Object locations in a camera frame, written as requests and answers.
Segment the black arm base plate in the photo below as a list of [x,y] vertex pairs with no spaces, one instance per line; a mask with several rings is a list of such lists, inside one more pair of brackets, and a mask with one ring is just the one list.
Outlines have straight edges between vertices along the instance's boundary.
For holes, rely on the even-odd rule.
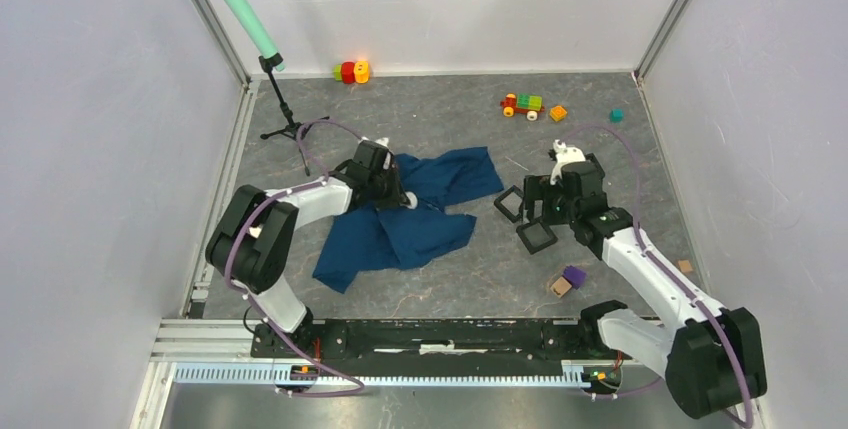
[[324,319],[285,344],[265,323],[254,358],[300,352],[350,376],[554,376],[564,361],[605,365],[618,354],[590,341],[575,319]]

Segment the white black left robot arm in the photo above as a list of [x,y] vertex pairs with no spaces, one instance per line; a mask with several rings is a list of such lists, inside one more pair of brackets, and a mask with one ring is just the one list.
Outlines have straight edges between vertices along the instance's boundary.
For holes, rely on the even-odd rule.
[[314,343],[314,330],[304,323],[310,311],[283,276],[295,232],[363,206],[417,205],[418,197],[402,185],[397,157],[386,141],[364,139],[352,158],[314,181],[276,190],[236,189],[204,258],[277,329],[278,346],[290,356],[302,356]]

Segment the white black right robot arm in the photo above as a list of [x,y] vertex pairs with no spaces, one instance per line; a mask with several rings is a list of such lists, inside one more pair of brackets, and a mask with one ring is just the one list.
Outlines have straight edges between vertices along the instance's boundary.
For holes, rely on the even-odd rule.
[[559,163],[550,175],[524,178],[521,213],[549,230],[568,226],[575,240],[634,288],[658,317],[650,322],[620,301],[584,309],[577,331],[591,357],[610,350],[659,376],[677,406],[700,419],[741,405],[750,411],[768,391],[761,329],[746,308],[729,309],[661,254],[637,219],[609,204],[605,173],[592,155]]

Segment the blue Mickey Mouse t-shirt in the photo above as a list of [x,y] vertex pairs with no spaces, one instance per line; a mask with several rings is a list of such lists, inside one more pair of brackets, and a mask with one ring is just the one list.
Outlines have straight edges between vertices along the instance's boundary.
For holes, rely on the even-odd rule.
[[312,276],[336,292],[345,293],[361,272],[418,269],[467,246],[477,218],[446,209],[504,190],[485,146],[427,159],[398,154],[396,160],[417,207],[369,204],[335,218]]

